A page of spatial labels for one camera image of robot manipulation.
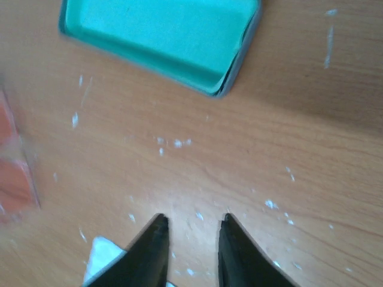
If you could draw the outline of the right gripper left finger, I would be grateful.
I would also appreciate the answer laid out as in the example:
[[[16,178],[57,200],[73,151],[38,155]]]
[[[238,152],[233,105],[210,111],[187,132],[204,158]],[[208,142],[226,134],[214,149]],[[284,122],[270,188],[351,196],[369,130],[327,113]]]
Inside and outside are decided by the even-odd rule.
[[[158,213],[126,253],[98,272],[85,286],[166,286],[169,263],[169,218]]]

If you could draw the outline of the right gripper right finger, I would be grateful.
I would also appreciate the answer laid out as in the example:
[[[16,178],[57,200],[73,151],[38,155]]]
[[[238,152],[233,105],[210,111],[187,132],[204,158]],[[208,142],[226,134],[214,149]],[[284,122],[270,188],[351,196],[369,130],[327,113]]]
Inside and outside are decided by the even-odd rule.
[[[219,286],[297,286],[253,240],[237,218],[226,213],[218,239]]]

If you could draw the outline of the grey-green glasses case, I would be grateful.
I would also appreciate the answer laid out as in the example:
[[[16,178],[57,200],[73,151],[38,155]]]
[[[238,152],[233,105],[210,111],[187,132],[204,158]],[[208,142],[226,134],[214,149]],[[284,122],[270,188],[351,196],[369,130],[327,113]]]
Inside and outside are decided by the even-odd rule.
[[[62,35],[207,96],[232,88],[261,1],[63,1]]]

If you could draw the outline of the light blue cleaning cloth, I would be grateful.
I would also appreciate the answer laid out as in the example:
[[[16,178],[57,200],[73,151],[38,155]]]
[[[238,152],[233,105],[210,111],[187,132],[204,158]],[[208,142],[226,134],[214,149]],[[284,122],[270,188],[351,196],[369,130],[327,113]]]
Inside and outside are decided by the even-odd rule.
[[[89,286],[104,270],[126,254],[126,250],[105,237],[95,237],[92,242],[82,286]]]

